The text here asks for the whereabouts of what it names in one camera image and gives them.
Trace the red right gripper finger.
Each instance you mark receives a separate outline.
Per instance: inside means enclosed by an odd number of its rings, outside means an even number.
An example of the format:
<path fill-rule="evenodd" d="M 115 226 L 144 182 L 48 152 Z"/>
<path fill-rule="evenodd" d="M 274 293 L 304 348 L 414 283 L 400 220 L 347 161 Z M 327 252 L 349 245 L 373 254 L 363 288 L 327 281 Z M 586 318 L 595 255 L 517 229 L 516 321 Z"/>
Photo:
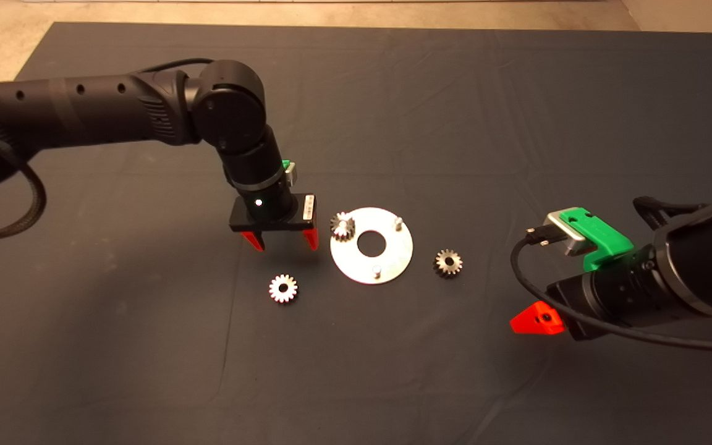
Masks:
<path fill-rule="evenodd" d="M 561 334 L 565 323 L 552 306 L 537 301 L 511 319 L 511 330 L 516 334 Z"/>

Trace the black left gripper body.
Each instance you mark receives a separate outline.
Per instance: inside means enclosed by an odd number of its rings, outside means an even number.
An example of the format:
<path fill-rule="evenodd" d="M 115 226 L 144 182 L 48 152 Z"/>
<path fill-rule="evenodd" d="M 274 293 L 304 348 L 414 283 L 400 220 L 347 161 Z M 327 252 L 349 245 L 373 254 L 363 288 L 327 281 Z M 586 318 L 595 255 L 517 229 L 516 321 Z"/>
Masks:
<path fill-rule="evenodd" d="M 285 180 L 260 190 L 237 189 L 229 218 L 234 232 L 309 231 L 317 228 L 317 199 L 292 192 Z"/>

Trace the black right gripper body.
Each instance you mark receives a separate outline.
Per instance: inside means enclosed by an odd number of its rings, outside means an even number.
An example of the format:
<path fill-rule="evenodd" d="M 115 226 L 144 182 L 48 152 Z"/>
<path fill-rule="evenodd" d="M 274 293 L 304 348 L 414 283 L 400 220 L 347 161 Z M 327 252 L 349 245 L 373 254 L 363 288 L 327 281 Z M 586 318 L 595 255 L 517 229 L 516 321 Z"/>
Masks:
<path fill-rule="evenodd" d="M 595 271 L 549 284 L 546 295 L 571 310 L 617 326 L 654 326 L 661 321 L 656 301 L 660 290 L 652 271 L 643 268 L 651 251 L 642 247 Z"/>

